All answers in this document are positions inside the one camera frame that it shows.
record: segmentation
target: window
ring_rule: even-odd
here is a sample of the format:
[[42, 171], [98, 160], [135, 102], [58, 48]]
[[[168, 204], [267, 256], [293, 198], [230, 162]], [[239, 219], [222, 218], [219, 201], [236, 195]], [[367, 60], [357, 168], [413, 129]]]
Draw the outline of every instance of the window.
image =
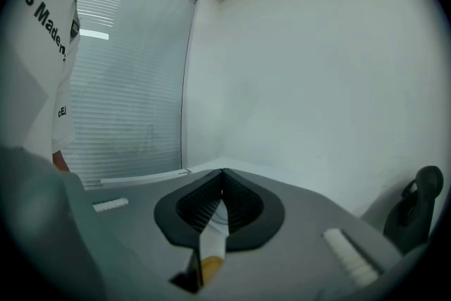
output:
[[183, 78], [193, 0], [78, 0], [71, 78], [75, 141], [64, 158], [82, 181], [181, 168]]

